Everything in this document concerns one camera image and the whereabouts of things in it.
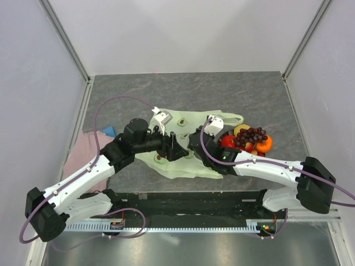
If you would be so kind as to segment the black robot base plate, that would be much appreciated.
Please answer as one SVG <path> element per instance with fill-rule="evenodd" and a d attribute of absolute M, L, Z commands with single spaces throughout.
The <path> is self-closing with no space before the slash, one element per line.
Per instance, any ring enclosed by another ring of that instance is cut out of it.
<path fill-rule="evenodd" d="M 284 211 L 261 206 L 261 191 L 113 193 L 106 218 L 123 218 L 129 224 L 243 226 L 248 220 L 281 221 Z"/>

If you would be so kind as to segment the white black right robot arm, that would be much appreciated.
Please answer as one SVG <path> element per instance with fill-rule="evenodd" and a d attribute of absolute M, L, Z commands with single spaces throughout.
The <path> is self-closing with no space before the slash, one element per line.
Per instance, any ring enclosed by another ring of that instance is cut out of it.
<path fill-rule="evenodd" d="M 221 147 L 201 128 L 189 136 L 188 147 L 205 167 L 221 175 L 250 176 L 281 184 L 280 189 L 261 191 L 261 200 L 254 204 L 260 218 L 284 208 L 303 207 L 315 213 L 329 213 L 336 179 L 314 157 L 282 161 Z"/>

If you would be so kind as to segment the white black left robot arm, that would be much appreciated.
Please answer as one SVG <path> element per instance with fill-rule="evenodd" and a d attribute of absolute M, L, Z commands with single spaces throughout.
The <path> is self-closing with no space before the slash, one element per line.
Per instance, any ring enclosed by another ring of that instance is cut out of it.
<path fill-rule="evenodd" d="M 133 163 L 135 155 L 153 151 L 169 162 L 189 154 L 178 143 L 174 132 L 167 134 L 158 126 L 151 130 L 146 120 L 132 119 L 121 134 L 75 174 L 43 191 L 36 187 L 31 189 L 26 195 L 25 224 L 32 226 L 37 238 L 49 242 L 58 237 L 69 222 L 75 221 L 77 213 L 81 213 L 83 219 L 103 214 L 110 218 L 119 216 L 122 205 L 114 199 L 105 201 L 103 208 L 86 202 L 88 212 L 76 211 L 74 203 L 81 201 L 81 195 L 88 189 Z"/>

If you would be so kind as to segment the green avocado print plastic bag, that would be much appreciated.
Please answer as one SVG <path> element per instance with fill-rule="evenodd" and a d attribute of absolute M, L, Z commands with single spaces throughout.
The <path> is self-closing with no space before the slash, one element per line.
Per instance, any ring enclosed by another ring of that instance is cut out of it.
<path fill-rule="evenodd" d="M 178 143 L 185 149 L 187 149 L 189 143 L 189 135 L 193 134 L 196 128 L 203 125 L 211 115 L 215 115 L 223 121 L 224 130 L 228 127 L 236 127 L 244 122 L 242 115 L 222 112 L 221 110 L 197 112 L 161 109 L 160 111 L 163 119 L 167 119 L 167 122 L 163 122 L 165 133 L 174 132 Z M 158 153 L 155 151 L 138 154 L 135 158 L 169 179 L 178 177 L 222 178 L 221 174 L 205 167 L 192 151 L 187 156 L 173 162 L 169 162 L 165 158 L 159 159 Z"/>

